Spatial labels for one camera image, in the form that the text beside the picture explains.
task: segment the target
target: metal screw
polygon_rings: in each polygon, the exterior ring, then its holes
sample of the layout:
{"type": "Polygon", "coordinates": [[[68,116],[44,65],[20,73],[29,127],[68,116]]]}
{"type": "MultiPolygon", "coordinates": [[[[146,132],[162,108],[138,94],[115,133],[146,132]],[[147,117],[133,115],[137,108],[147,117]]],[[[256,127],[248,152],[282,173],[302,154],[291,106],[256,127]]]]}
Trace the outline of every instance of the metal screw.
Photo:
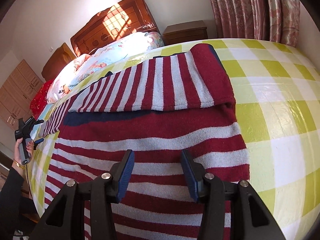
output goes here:
{"type": "Polygon", "coordinates": [[[247,182],[246,180],[241,180],[241,181],[240,181],[240,185],[241,185],[242,187],[248,187],[248,186],[249,186],[249,182],[247,182]]]}
{"type": "Polygon", "coordinates": [[[204,175],[207,179],[213,179],[214,178],[214,175],[212,173],[206,173],[204,175]]]}
{"type": "Polygon", "coordinates": [[[67,186],[68,186],[68,187],[72,187],[72,186],[74,186],[74,184],[76,184],[76,182],[75,182],[73,179],[71,179],[71,180],[69,180],[69,181],[67,182],[67,186]]]}
{"type": "Polygon", "coordinates": [[[110,174],[110,173],[103,173],[103,174],[101,175],[101,178],[103,178],[103,179],[110,179],[110,177],[111,177],[111,174],[110,174]]]}

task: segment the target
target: wooden bed frame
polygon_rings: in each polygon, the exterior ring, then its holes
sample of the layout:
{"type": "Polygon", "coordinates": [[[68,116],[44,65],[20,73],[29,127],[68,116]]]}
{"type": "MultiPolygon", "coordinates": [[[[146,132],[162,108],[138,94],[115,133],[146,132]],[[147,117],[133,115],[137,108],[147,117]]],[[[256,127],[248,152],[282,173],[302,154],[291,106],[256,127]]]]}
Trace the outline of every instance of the wooden bed frame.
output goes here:
{"type": "Polygon", "coordinates": [[[159,32],[144,0],[122,0],[93,16],[71,37],[77,57],[135,32],[159,32]]]}

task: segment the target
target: bedspread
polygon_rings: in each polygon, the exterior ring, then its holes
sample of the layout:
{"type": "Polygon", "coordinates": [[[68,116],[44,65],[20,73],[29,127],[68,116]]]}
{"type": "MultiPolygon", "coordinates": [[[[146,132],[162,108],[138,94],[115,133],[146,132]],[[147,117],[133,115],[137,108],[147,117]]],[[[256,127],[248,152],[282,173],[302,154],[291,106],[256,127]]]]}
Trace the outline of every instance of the bedspread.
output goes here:
{"type": "MultiPolygon", "coordinates": [[[[211,44],[230,77],[236,117],[249,150],[250,183],[287,239],[302,239],[320,211],[320,76],[297,49],[257,40],[205,40],[130,57],[92,74],[47,113],[97,81],[155,56],[211,44]]],[[[58,133],[48,135],[29,164],[31,192],[44,212],[46,175],[58,133]]]]}

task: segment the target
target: bracelet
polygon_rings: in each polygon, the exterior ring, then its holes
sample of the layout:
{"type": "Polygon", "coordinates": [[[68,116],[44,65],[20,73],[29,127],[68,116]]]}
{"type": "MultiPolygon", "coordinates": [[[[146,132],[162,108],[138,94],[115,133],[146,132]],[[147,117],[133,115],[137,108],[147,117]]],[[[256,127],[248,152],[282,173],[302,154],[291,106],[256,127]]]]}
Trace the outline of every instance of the bracelet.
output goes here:
{"type": "Polygon", "coordinates": [[[22,164],[19,164],[16,160],[13,160],[13,161],[14,161],[14,163],[15,163],[19,168],[21,168],[21,169],[23,169],[23,170],[26,169],[25,166],[23,166],[22,164]]]}

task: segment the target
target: woman's hand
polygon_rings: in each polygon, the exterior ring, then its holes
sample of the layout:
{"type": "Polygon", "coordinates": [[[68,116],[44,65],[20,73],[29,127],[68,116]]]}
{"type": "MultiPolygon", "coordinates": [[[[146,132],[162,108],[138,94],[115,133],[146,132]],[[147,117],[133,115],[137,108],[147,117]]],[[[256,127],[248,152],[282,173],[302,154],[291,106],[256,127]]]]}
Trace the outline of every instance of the woman's hand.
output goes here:
{"type": "MultiPolygon", "coordinates": [[[[14,160],[21,165],[21,158],[20,158],[20,152],[19,152],[19,144],[22,143],[23,138],[20,138],[16,141],[16,144],[14,146],[14,160]]],[[[30,155],[30,159],[33,156],[33,146],[34,142],[28,142],[27,143],[27,152],[30,155]]],[[[21,175],[23,176],[23,169],[18,167],[14,162],[12,163],[12,167],[21,175]]]]}

